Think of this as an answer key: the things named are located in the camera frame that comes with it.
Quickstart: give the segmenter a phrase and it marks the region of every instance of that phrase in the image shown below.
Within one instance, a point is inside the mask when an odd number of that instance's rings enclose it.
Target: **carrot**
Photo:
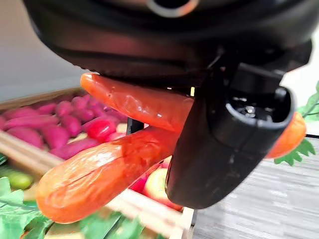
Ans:
[[[158,89],[84,74],[82,87],[99,101],[133,119],[170,131],[181,132],[193,105],[192,98]]]
[[[90,94],[129,117],[179,133],[193,104],[193,99],[186,96],[132,86],[93,73],[84,74],[81,85]],[[305,120],[301,115],[295,116],[266,157],[288,154],[305,135]]]
[[[173,154],[179,134],[148,127],[75,155],[40,180],[36,201],[55,222],[76,222],[128,188]]]

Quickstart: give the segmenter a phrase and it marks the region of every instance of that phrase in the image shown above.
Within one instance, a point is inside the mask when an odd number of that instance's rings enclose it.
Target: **wooden box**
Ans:
[[[49,92],[0,103],[0,112],[8,109],[31,105],[36,102],[54,99],[60,95],[72,94],[81,88]],[[0,152],[10,158],[10,163],[22,170],[41,177],[52,167],[64,160],[40,150],[20,139],[0,130]],[[128,218],[139,217],[141,223],[150,232],[162,234],[169,239],[191,238],[194,224],[194,210],[184,208],[182,213],[160,204],[142,194],[127,189],[105,206],[106,210],[120,211]]]

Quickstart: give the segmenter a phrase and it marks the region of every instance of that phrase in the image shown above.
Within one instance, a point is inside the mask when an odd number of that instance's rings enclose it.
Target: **purple sweet potato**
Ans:
[[[38,111],[40,115],[51,115],[55,112],[56,102],[42,101],[33,104],[32,107]]]
[[[58,96],[57,98],[55,98],[54,102],[56,102],[57,104],[62,102],[62,101],[71,102],[72,99],[73,99],[73,95],[62,95],[62,96]]]
[[[86,101],[86,103],[88,104],[90,102],[91,96],[89,94],[86,94],[83,96],[83,99]]]
[[[66,145],[70,138],[70,134],[65,128],[54,124],[43,127],[41,134],[50,149]]]
[[[112,116],[101,116],[101,117],[95,118],[94,120],[91,120],[91,121],[85,123],[84,125],[82,125],[82,131],[83,132],[87,132],[88,128],[93,123],[95,123],[96,121],[105,121],[105,120],[113,122],[115,124],[115,126],[117,126],[120,123],[120,121],[117,118],[115,118],[115,117],[112,117]]]
[[[106,116],[112,116],[117,118],[121,123],[126,123],[128,121],[128,117],[121,112],[112,110],[105,112]]]
[[[73,107],[71,102],[69,101],[62,101],[55,108],[55,113],[59,117],[67,116],[71,114],[72,111],[73,111]]]
[[[100,143],[92,138],[84,138],[82,140],[78,140],[72,143],[69,143],[65,146],[62,146],[61,148],[56,148],[53,150],[50,150],[49,152],[63,158],[65,160],[72,158],[74,155],[78,154],[79,152],[95,147],[99,145]]]
[[[33,129],[40,129],[48,124],[58,124],[59,119],[55,116],[28,116],[10,119],[4,123],[4,129],[13,127],[29,127]]]
[[[30,106],[25,106],[17,109],[7,110],[3,113],[3,116],[8,120],[27,117],[27,116],[38,116],[40,115],[36,110]]]
[[[29,144],[34,145],[40,149],[43,149],[43,140],[39,133],[31,128],[27,127],[15,127],[11,128],[7,131],[7,133],[11,134],[14,137],[17,137]]]
[[[105,111],[101,107],[101,105],[88,106],[88,109],[93,111],[95,117],[105,116]]]
[[[5,123],[5,118],[3,116],[0,116],[0,130],[4,129],[4,123]]]
[[[88,109],[80,109],[80,110],[75,110],[72,115],[77,117],[80,121],[83,123],[86,123],[94,118],[94,113],[91,110]]]
[[[80,120],[74,116],[63,116],[61,125],[68,131],[71,137],[76,137],[82,131]]]
[[[72,106],[75,110],[84,109],[87,106],[87,101],[83,97],[77,96],[72,99]]]

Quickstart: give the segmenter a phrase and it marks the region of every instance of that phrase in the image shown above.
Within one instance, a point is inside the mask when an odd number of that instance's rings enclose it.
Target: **gray floor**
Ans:
[[[198,212],[194,239],[319,239],[318,155],[290,167],[264,160],[227,198]]]

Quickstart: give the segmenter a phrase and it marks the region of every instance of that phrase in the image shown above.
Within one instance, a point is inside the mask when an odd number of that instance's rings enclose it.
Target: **toy carrot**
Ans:
[[[58,223],[85,218],[173,154],[178,134],[147,127],[75,155],[40,180],[36,201]]]
[[[83,75],[81,84],[102,102],[154,127],[87,149],[46,173],[38,186],[37,204],[44,215],[58,223],[88,216],[172,155],[193,104],[190,97],[96,74]],[[289,153],[305,133],[305,121],[296,113],[269,155]]]

